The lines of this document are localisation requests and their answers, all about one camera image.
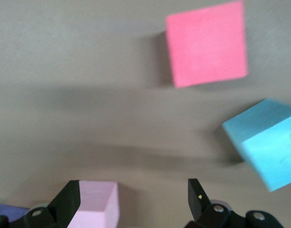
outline turquoise cube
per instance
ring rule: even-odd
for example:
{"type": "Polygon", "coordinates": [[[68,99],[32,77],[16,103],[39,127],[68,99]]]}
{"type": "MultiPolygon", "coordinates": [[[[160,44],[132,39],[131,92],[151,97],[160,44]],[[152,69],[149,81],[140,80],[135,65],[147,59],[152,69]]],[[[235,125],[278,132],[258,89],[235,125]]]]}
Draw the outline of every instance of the turquoise cube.
{"type": "Polygon", "coordinates": [[[269,191],[291,183],[291,105],[265,99],[222,127],[269,191]]]}

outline hot pink block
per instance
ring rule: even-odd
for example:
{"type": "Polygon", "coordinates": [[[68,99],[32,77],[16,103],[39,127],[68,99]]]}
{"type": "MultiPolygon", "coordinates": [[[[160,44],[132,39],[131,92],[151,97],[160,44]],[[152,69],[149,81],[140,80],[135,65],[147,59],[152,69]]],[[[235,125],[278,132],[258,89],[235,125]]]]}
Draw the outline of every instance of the hot pink block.
{"type": "Polygon", "coordinates": [[[80,206],[68,228],[116,228],[119,220],[117,182],[79,181],[80,206]]]}
{"type": "Polygon", "coordinates": [[[166,38],[175,87],[248,74],[243,0],[169,15],[166,38]]]}

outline pink cube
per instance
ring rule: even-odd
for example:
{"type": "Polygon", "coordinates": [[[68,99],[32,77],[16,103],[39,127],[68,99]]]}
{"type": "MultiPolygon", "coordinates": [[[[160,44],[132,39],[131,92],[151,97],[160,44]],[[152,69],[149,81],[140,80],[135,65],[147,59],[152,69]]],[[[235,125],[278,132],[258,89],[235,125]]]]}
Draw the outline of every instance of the pink cube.
{"type": "Polygon", "coordinates": [[[243,0],[169,15],[166,38],[175,87],[248,74],[243,0]]]}
{"type": "Polygon", "coordinates": [[[79,181],[80,206],[68,228],[116,228],[119,220],[118,184],[79,181]]]}

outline gray surface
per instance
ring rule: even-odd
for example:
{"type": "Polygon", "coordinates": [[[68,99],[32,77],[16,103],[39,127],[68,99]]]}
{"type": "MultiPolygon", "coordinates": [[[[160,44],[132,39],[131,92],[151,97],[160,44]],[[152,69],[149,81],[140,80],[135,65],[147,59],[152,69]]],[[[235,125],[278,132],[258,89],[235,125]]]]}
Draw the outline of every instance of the gray surface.
{"type": "Polygon", "coordinates": [[[221,2],[0,0],[0,201],[119,181],[120,228],[180,228],[197,177],[239,214],[290,228],[291,185],[268,193],[220,124],[266,97],[291,103],[291,0],[245,1],[245,79],[171,83],[165,17],[221,2]]]}

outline foam block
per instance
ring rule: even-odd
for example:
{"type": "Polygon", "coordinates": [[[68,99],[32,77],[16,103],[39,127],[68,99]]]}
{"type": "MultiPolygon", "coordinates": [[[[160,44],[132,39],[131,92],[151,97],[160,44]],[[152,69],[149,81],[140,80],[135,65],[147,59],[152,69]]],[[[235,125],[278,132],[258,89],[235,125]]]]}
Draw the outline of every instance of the foam block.
{"type": "Polygon", "coordinates": [[[9,222],[13,222],[21,217],[23,217],[29,209],[14,207],[6,204],[0,204],[0,215],[5,215],[8,217],[9,222]]]}
{"type": "Polygon", "coordinates": [[[291,183],[291,105],[265,99],[222,126],[270,191],[291,183]]]}
{"type": "Polygon", "coordinates": [[[118,184],[79,181],[80,206],[68,228],[116,228],[119,220],[118,184]]]}
{"type": "Polygon", "coordinates": [[[169,15],[166,38],[175,87],[248,74],[242,0],[169,15]]]}

